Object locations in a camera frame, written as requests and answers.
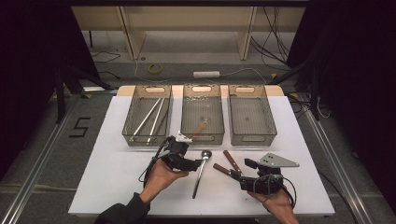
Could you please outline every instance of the transparent storage bin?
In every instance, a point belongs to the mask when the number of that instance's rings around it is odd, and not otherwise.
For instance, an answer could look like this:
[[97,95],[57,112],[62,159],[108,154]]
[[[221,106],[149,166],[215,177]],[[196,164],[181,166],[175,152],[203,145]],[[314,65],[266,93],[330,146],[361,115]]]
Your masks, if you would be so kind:
[[172,86],[136,86],[122,135],[130,147],[158,147],[169,133]]
[[220,85],[185,84],[181,130],[193,145],[221,145],[224,120]]
[[229,85],[231,144],[271,146],[276,126],[263,85]]

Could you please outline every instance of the metal rail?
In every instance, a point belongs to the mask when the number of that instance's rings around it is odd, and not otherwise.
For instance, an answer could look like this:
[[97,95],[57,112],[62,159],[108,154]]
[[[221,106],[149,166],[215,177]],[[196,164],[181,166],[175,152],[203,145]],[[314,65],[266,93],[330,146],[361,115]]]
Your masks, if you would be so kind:
[[344,192],[356,219],[361,224],[374,223],[367,211],[366,206],[364,205],[364,202],[361,200],[359,193],[347,175],[347,171],[338,159],[338,156],[334,151],[334,148],[332,147],[332,144],[330,143],[325,131],[323,130],[320,121],[315,119],[311,111],[307,111],[305,114],[308,117],[309,123],[311,124],[311,127],[320,142],[321,148],[323,149],[323,152],[325,153],[327,160],[332,167],[332,171],[334,172],[335,177],[340,184],[341,190]]
[[79,100],[79,95],[72,95],[70,98],[69,107],[66,108],[66,112],[64,114],[64,118],[59,122],[59,124],[55,125],[49,140],[46,145],[44,145],[43,150],[35,162],[35,165],[32,168],[32,171],[26,177],[24,183],[21,186],[18,194],[15,196],[14,200],[10,204],[9,208],[6,211],[2,219],[2,224],[8,223],[17,223],[18,218],[20,217],[24,206],[32,194],[33,189],[35,188],[35,184],[37,183],[39,177],[41,176],[44,168],[46,167],[47,161],[50,158],[50,155],[53,149],[56,147],[58,143],[59,137],[64,129],[64,126],[69,118],[70,112],[76,105]]

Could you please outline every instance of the metal tool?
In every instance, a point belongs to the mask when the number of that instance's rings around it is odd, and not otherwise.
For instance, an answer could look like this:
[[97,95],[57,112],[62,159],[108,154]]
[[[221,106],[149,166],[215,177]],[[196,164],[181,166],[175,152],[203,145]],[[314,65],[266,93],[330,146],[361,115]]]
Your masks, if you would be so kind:
[[151,132],[149,133],[149,136],[148,136],[148,145],[149,145],[149,141],[151,140],[151,136],[154,133],[154,128],[155,128],[155,125],[157,124],[158,117],[160,116],[161,109],[163,108],[163,100],[164,99],[165,98],[163,98],[161,100],[160,108],[158,109],[157,116],[155,117],[154,123],[152,124]]
[[240,174],[240,175],[244,175],[242,174],[241,169],[239,168],[239,166],[236,164],[235,160],[233,159],[233,157],[231,156],[230,152],[228,150],[224,150],[223,151],[225,157],[227,158],[227,160],[230,162],[230,164],[233,166],[233,168],[235,169],[235,171]]
[[150,109],[150,111],[148,112],[148,114],[146,115],[146,117],[143,119],[143,121],[140,123],[139,127],[137,127],[136,131],[134,131],[134,135],[136,135],[140,129],[142,128],[142,126],[146,123],[146,120],[149,118],[149,116],[151,115],[151,113],[154,111],[155,106],[157,106],[157,104],[161,101],[161,98],[158,99],[158,101],[155,103],[155,105]]
[[[224,150],[223,151],[225,157],[227,158],[227,160],[230,162],[230,164],[233,166],[233,168],[235,169],[235,171],[240,174],[241,176],[244,176],[244,174],[242,173],[241,169],[239,168],[239,166],[236,164],[235,160],[233,159],[233,157],[231,156],[230,152],[228,150]],[[216,170],[224,173],[225,175],[232,177],[231,176],[231,170],[227,170],[226,168],[218,165],[217,163],[215,163],[213,165],[213,168],[215,168]]]
[[205,163],[212,156],[212,152],[209,150],[204,150],[204,151],[202,151],[201,156],[202,156],[201,170],[198,174],[197,181],[195,182],[194,193],[192,194],[193,199],[195,199],[195,196],[197,194],[199,181],[201,180],[201,175],[202,175],[202,171],[204,170]]

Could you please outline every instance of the gray floor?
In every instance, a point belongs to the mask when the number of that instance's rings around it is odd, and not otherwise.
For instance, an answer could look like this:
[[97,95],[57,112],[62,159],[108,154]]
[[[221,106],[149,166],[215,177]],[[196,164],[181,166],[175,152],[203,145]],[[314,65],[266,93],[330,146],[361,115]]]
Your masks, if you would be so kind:
[[[249,49],[246,61],[240,61],[232,33],[148,33],[137,64],[129,59],[122,33],[93,32],[92,34],[94,45],[92,55],[101,51],[120,54],[119,58],[108,63],[100,62],[106,62],[118,56],[108,53],[93,56],[94,60],[97,61],[98,71],[102,72],[102,80],[112,86],[158,83],[158,81],[175,84],[207,82],[207,80],[189,79],[192,78],[193,71],[217,70],[221,74],[229,74],[249,68],[229,77],[210,79],[210,81],[218,83],[262,82],[257,73],[251,69],[260,72],[261,76],[267,81],[271,80],[271,74],[273,73],[277,73],[279,76],[285,73],[285,71],[265,66],[261,55],[254,49]],[[255,34],[255,38],[258,40],[263,40],[263,36],[265,34]],[[286,45],[289,46],[293,34],[284,34],[282,37]],[[270,42],[269,48],[272,52],[277,51],[274,40]],[[266,59],[265,61],[273,66],[280,66],[274,60]],[[147,67],[152,63],[161,63],[164,67],[163,72],[156,77],[147,71]],[[120,79],[113,77],[108,72],[119,76]],[[283,82],[280,86],[284,92],[292,91],[294,81],[295,78],[292,78]],[[86,87],[94,86],[88,81],[82,81],[82,84]],[[96,136],[105,118],[108,104],[114,94],[115,92],[102,91],[77,99],[70,117],[60,134],[58,143],[50,154],[45,169],[36,183],[36,188],[21,212],[18,223],[92,223],[91,218],[70,216],[67,211],[91,155]],[[292,106],[295,111],[299,110],[297,104],[292,104]],[[308,120],[307,113],[309,112],[296,113],[296,118],[314,163],[323,174],[329,177],[337,188],[340,188],[324,150]],[[78,118],[90,118],[80,122],[81,126],[89,127],[89,129],[85,137],[71,138],[70,135],[82,134],[82,130],[74,129]],[[1,181],[1,216],[6,213],[18,192],[19,185],[23,184],[41,151],[46,146],[47,140],[55,128],[55,120],[56,99],[52,98],[49,100],[46,113],[36,127],[35,134],[26,144],[26,149],[21,151],[19,157],[14,161],[7,175]],[[359,159],[352,156],[351,152],[353,149],[337,123],[336,115],[331,115],[327,119],[322,118],[320,124],[323,126],[338,158],[363,200],[373,223],[396,223],[396,216],[376,188],[375,183],[371,180]],[[298,217],[300,222],[353,223],[352,215],[341,200],[341,197],[327,180],[323,178],[322,181],[334,205],[335,214],[331,217]],[[272,217],[262,217],[260,218],[260,223],[276,223],[276,221]]]

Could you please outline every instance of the metal bracket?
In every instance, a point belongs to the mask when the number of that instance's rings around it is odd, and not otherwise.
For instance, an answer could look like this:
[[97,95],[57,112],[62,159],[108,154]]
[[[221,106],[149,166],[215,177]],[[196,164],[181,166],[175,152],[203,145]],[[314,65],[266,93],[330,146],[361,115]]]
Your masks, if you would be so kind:
[[263,156],[258,164],[267,166],[270,168],[280,168],[280,167],[299,167],[300,164],[295,161],[289,161],[283,157],[277,156],[273,153],[267,153]]
[[192,142],[192,140],[190,138],[186,137],[186,135],[182,134],[180,131],[177,131],[176,141],[177,142],[185,142],[185,143]]

